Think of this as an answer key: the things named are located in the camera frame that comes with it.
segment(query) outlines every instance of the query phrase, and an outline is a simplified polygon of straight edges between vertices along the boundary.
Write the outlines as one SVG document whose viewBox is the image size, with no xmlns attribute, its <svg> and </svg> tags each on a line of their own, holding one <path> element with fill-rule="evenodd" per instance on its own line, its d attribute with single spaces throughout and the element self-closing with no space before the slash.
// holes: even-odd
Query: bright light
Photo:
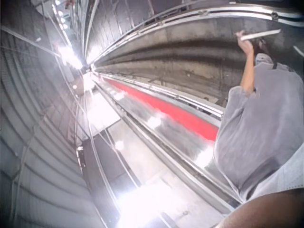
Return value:
<svg viewBox="0 0 304 228">
<path fill-rule="evenodd" d="M 79 61 L 70 47 L 59 47 L 58 50 L 64 61 L 70 63 L 76 69 L 82 68 L 82 63 Z"/>
<path fill-rule="evenodd" d="M 207 146 L 205 150 L 201 151 L 194 161 L 199 167 L 206 167 L 213 158 L 213 147 Z"/>
<path fill-rule="evenodd" d="M 145 227 L 160 211 L 175 206 L 175 195 L 167 185 L 141 186 L 118 199 L 121 208 L 119 228 Z"/>
<path fill-rule="evenodd" d="M 89 90 L 93 89 L 95 86 L 95 83 L 91 79 L 90 73 L 86 73 L 85 75 L 83 75 L 83 78 L 84 78 L 84 90 L 89 91 Z"/>
<path fill-rule="evenodd" d="M 94 63 L 91 64 L 91 69 L 94 71 L 95 70 L 95 65 Z"/>
<path fill-rule="evenodd" d="M 159 125 L 161 125 L 162 121 L 160 118 L 156 118 L 154 116 L 152 116 L 148 122 L 147 122 L 147 125 L 150 127 L 150 128 L 156 128 L 158 127 Z"/>
<path fill-rule="evenodd" d="M 124 143 L 123 141 L 116 142 L 115 143 L 115 149 L 117 149 L 119 151 L 123 150 L 124 149 L 124 144 L 123 143 Z"/>
<path fill-rule="evenodd" d="M 116 101 L 120 101 L 121 99 L 124 98 L 124 92 L 115 94 L 114 98 L 116 99 Z"/>
<path fill-rule="evenodd" d="M 57 14 L 57 11 L 56 11 L 56 7 L 52 4 L 52 7 L 53 7 L 53 12 L 55 13 L 55 14 Z"/>
</svg>

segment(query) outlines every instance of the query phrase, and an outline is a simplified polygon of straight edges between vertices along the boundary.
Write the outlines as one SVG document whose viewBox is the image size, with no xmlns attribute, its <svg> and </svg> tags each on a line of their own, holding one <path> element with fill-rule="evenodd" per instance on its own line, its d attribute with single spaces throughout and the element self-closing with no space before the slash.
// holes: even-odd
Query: ceiling light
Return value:
<svg viewBox="0 0 304 228">
<path fill-rule="evenodd" d="M 80 62 L 80 60 L 75 55 L 72 48 L 70 48 L 70 47 L 59 47 L 58 51 L 60 52 L 63 61 L 66 61 L 66 62 L 70 63 L 76 69 L 81 69 L 82 68 L 82 63 Z"/>
<path fill-rule="evenodd" d="M 118 141 L 115 143 L 115 149 L 121 151 L 124 149 L 124 144 L 123 144 L 123 141 Z"/>
</svg>

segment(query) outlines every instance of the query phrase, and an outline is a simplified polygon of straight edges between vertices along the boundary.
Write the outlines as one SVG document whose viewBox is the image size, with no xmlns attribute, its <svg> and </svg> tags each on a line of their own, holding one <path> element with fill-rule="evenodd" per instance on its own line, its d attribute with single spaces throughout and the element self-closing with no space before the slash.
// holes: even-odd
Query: stainless steel surface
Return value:
<svg viewBox="0 0 304 228">
<path fill-rule="evenodd" d="M 129 123 L 132 122 L 127 116 L 124 116 L 123 119 Z M 123 142 L 123 147 L 119 148 L 120 153 L 141 183 L 145 183 L 144 189 L 151 189 L 148 197 L 159 203 L 159 206 L 165 209 L 164 212 L 176 222 L 177 226 L 180 228 L 189 226 L 194 228 L 210 227 L 218 223 L 217 221 L 220 219 L 218 212 L 197 198 L 198 196 L 195 196 L 194 192 L 190 191 L 189 188 L 185 188 L 186 185 L 177 179 L 177 177 L 174 177 L 164 164 L 160 163 L 155 155 L 124 122 L 119 121 L 114 124 L 110 127 L 109 132 L 115 143 Z M 162 150 L 159 145 L 153 141 L 151 142 L 157 147 L 157 150 Z M 170 192 L 168 192 L 166 185 L 170 187 Z M 155 193 L 152 190 L 157 190 L 156 198 L 154 198 Z M 139 212 L 140 215 L 146 213 L 147 206 L 151 207 L 153 205 L 148 202 L 148 205 L 145 205 L 141 209 L 141 212 Z"/>
<path fill-rule="evenodd" d="M 152 130 L 152 132 L 154 132 L 158 136 L 161 136 L 162 139 L 165 139 L 164 142 L 166 143 L 166 145 L 173 146 L 175 151 L 182 151 L 181 154 L 183 154 L 183 156 L 188 157 L 188 159 L 190 159 L 192 162 L 199 157 L 199 154 L 202 150 L 204 150 L 204 148 L 206 149 L 209 147 L 207 146 L 206 142 L 204 142 L 204 140 L 197 137 L 197 135 L 190 133 L 188 130 L 186 130 L 179 124 L 172 122 L 172 120 L 170 120 L 163 114 L 153 111 L 152 109 L 139 103 L 136 99 L 130 98 L 126 94 L 121 95 L 121 91 L 117 91 L 117 89 L 115 89 L 114 87 L 107 85 L 106 82 L 104 82 L 102 85 L 110 94 L 112 94 L 113 97 L 116 97 L 119 104 L 121 104 L 126 110 L 128 110 L 128 112 L 134 114 L 134 116 L 137 116 L 139 121 L 143 122 L 149 128 L 155 128 Z M 204 166 L 207 165 L 208 162 L 205 163 L 204 166 L 199 164 L 199 162 L 197 163 L 198 166 L 201 166 L 200 169 L 203 170 L 203 173 L 206 174 L 208 172 L 208 169 L 209 171 L 212 170 L 213 172 L 217 173 L 217 178 L 220 177 L 221 180 L 216 180 L 216 178 L 214 178 L 213 176 L 214 182 L 220 183 L 221 181 L 225 181 L 225 178 L 221 176 L 219 171 L 214 170 L 214 165 L 205 168 Z M 226 191 L 230 191 L 230 194 L 233 195 L 233 191 L 229 189 L 228 183 L 226 183 Z"/>
</svg>

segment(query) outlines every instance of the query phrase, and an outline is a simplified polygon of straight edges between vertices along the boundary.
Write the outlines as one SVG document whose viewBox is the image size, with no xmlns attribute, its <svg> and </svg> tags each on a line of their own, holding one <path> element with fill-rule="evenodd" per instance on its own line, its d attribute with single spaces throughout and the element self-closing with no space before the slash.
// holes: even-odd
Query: person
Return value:
<svg viewBox="0 0 304 228">
<path fill-rule="evenodd" d="M 247 58 L 243 77 L 229 91 L 214 147 L 243 204 L 216 227 L 304 227 L 303 81 L 265 53 L 255 58 L 243 34 L 236 34 Z"/>
</svg>

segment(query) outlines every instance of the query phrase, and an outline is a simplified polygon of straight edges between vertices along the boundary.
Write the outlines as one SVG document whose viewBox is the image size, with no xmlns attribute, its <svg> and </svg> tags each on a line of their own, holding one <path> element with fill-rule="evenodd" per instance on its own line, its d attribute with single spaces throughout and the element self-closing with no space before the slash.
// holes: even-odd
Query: metal panel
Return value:
<svg viewBox="0 0 304 228">
<path fill-rule="evenodd" d="M 83 143 L 86 176 L 91 186 L 91 194 L 100 215 L 108 227 L 115 227 L 119 219 L 119 212 L 110 197 L 103 177 L 99 171 L 90 140 Z"/>
<path fill-rule="evenodd" d="M 129 0 L 127 2 L 135 25 L 144 22 L 152 16 L 149 2 L 147 0 Z"/>
<path fill-rule="evenodd" d="M 174 0 L 174 1 L 149 0 L 149 1 L 151 1 L 151 5 L 153 8 L 154 14 L 161 13 L 174 6 L 178 6 L 182 3 L 181 0 Z"/>
</svg>

